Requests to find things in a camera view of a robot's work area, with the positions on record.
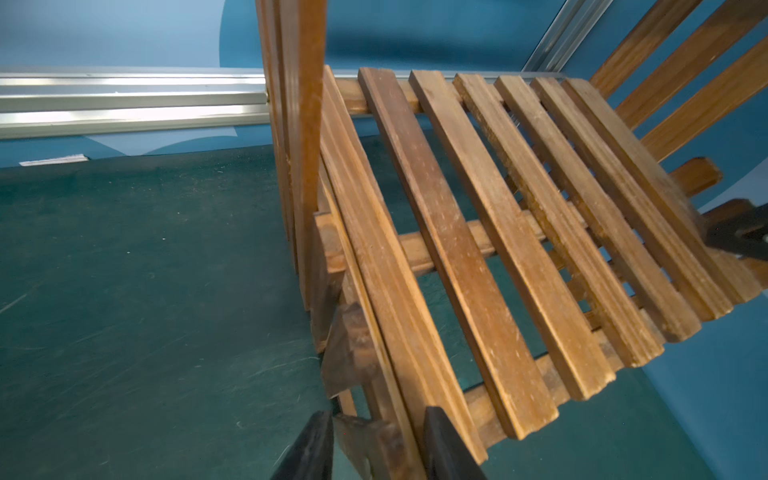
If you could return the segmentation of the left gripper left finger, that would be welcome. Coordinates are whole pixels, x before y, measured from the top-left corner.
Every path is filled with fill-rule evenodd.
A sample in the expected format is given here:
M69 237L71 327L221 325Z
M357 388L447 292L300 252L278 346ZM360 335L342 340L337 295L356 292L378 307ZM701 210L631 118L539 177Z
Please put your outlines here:
M272 480L330 480L334 431L330 411L315 412L288 448Z

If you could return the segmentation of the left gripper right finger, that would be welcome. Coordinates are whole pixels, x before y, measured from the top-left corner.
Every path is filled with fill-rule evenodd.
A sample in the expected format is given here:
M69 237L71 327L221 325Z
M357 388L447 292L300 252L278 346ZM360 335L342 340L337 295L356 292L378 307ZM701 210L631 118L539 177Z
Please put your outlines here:
M423 430L429 479L487 479L441 407L426 408Z

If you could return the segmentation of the brown wooden slatted shelf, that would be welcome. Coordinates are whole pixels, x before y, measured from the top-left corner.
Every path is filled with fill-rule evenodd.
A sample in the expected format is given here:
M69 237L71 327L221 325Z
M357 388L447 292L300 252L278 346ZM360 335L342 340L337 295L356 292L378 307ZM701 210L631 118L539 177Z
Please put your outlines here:
M340 446L364 479L429 479L426 408L476 463L552 423L767 286L767 209L691 197L662 161L767 86L757 42L644 136L636 128L767 18L722 3L617 107L697 8L658 1L589 79L487 80L325 62L323 1L260 1L262 60L319 121L271 124L288 239Z

